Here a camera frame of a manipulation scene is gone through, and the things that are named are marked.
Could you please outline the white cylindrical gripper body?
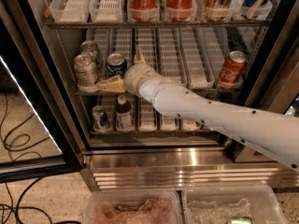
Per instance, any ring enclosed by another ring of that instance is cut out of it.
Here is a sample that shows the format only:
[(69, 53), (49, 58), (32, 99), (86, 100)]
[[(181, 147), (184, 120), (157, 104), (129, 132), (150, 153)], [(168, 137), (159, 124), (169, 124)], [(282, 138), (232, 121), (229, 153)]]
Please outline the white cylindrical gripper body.
[(145, 63), (130, 67), (124, 76), (124, 86), (138, 97), (153, 97), (163, 85), (163, 77)]

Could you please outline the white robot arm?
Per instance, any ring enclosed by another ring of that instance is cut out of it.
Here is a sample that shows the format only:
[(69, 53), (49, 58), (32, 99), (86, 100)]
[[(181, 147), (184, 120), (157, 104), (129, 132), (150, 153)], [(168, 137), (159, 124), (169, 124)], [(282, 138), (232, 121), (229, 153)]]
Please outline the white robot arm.
[(158, 74), (139, 50), (135, 64), (122, 77), (96, 84), (100, 91), (123, 92), (143, 98), (162, 115), (191, 119), (278, 161), (299, 168), (299, 118), (212, 101)]

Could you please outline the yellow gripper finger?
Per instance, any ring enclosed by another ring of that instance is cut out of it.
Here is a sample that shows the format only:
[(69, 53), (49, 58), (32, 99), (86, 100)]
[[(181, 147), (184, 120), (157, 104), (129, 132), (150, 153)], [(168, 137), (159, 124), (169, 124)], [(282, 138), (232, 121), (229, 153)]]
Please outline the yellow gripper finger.
[(126, 92), (124, 80), (121, 78), (120, 75), (116, 75), (114, 77), (110, 77), (108, 79), (99, 81), (96, 83), (96, 86), (100, 91)]
[(145, 57), (143, 55), (143, 52), (140, 48), (137, 48), (135, 51), (135, 56), (134, 56), (134, 64), (140, 64), (140, 63), (145, 63)]

